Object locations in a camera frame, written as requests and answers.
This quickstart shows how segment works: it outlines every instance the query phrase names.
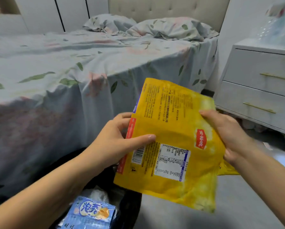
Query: floral pillow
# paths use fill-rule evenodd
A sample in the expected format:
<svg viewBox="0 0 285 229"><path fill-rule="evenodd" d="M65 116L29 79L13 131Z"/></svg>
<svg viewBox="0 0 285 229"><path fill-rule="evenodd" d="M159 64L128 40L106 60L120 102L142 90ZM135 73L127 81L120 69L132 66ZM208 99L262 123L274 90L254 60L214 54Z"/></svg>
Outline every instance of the floral pillow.
<svg viewBox="0 0 285 229"><path fill-rule="evenodd" d="M125 16L114 14L99 14L90 18L83 26L84 29L105 32L111 35L124 34L136 21Z"/></svg>
<svg viewBox="0 0 285 229"><path fill-rule="evenodd" d="M163 37L167 40L203 41L209 36L214 37L213 31L209 25L196 19L178 17L142 21L127 30L125 35L144 36L151 34L154 37Z"/></svg>

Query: person's right arm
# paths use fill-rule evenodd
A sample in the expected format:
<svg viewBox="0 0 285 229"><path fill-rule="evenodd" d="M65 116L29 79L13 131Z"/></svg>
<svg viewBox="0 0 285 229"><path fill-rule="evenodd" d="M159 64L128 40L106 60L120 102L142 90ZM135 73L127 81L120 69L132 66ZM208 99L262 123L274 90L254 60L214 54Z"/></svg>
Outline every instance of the person's right arm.
<svg viewBox="0 0 285 229"><path fill-rule="evenodd" d="M201 115L226 146L224 158L240 173L285 226L285 167L260 151L235 119L214 110Z"/></svg>

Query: mattress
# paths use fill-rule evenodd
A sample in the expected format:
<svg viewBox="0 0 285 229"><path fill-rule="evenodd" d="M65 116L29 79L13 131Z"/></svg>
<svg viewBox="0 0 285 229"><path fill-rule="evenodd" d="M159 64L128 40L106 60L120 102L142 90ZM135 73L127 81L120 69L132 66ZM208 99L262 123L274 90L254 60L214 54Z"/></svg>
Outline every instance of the mattress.
<svg viewBox="0 0 285 229"><path fill-rule="evenodd" d="M167 41L85 30L0 37L0 202L132 111L146 77L201 92L216 62L217 37Z"/></svg>

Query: clear plastic bag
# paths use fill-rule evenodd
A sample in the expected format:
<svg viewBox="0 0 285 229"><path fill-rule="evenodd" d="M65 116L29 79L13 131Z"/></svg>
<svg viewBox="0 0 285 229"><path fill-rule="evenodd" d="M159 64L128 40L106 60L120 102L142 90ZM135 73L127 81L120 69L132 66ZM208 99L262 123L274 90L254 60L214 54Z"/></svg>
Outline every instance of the clear plastic bag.
<svg viewBox="0 0 285 229"><path fill-rule="evenodd" d="M263 44L285 46L285 0L277 0L266 13L267 23L260 28L257 39Z"/></svg>

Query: person's left arm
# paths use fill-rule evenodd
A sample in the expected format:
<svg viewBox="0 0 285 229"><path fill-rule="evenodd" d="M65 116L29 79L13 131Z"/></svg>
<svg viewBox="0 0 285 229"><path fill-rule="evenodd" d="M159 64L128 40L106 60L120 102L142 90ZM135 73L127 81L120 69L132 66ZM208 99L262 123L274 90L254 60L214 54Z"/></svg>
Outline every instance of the person's left arm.
<svg viewBox="0 0 285 229"><path fill-rule="evenodd" d="M79 156L0 205L0 229L48 228L84 186L125 154L155 141L155 135L124 139L131 113L109 121Z"/></svg>

